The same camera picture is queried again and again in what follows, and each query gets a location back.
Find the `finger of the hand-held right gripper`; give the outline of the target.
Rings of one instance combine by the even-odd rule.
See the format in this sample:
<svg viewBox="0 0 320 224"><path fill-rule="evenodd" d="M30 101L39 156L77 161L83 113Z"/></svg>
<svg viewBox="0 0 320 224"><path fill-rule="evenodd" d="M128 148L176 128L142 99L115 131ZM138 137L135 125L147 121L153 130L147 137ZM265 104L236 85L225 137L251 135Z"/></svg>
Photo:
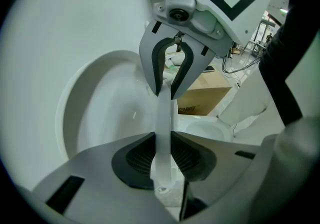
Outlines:
<svg viewBox="0 0 320 224"><path fill-rule="evenodd" d="M152 92L158 96L163 84L166 49L174 45L176 29L152 20L139 44L139 55L146 81Z"/></svg>
<svg viewBox="0 0 320 224"><path fill-rule="evenodd" d="M183 36L180 46L184 60L171 84L172 100L178 99L188 90L215 56L207 46L187 34Z"/></svg>

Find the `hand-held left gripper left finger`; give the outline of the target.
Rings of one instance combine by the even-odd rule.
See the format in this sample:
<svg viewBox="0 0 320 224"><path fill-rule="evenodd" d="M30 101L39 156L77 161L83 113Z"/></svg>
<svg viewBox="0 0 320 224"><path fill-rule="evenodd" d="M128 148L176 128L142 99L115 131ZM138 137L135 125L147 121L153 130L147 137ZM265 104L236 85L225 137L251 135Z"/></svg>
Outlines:
<svg viewBox="0 0 320 224"><path fill-rule="evenodd" d="M81 151L34 189L50 224L173 224L150 178L155 134Z"/></svg>

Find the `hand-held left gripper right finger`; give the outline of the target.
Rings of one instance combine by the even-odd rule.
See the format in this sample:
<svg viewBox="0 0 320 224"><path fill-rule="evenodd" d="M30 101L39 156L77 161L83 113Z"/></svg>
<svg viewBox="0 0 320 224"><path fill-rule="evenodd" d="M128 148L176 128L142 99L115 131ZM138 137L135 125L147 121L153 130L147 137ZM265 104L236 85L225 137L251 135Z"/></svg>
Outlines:
<svg viewBox="0 0 320 224"><path fill-rule="evenodd" d="M180 220L250 220L275 140L248 145L171 132L171 155L185 178Z"/></svg>

